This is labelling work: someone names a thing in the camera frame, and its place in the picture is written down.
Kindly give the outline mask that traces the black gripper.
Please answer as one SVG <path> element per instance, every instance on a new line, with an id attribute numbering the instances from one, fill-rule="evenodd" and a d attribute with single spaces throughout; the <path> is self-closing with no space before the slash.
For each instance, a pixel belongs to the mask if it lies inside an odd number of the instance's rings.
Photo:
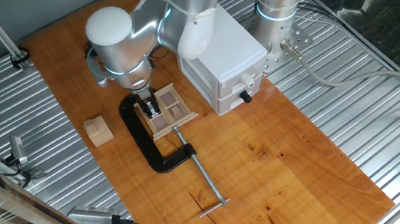
<path id="1" fill-rule="evenodd" d="M 137 90 L 135 93 L 142 100 L 140 102 L 141 110 L 143 110 L 145 114 L 151 114 L 152 117 L 156 117 L 157 115 L 161 114 L 161 109 L 156 101 L 154 89 L 152 87 L 143 87 L 142 89 Z"/>

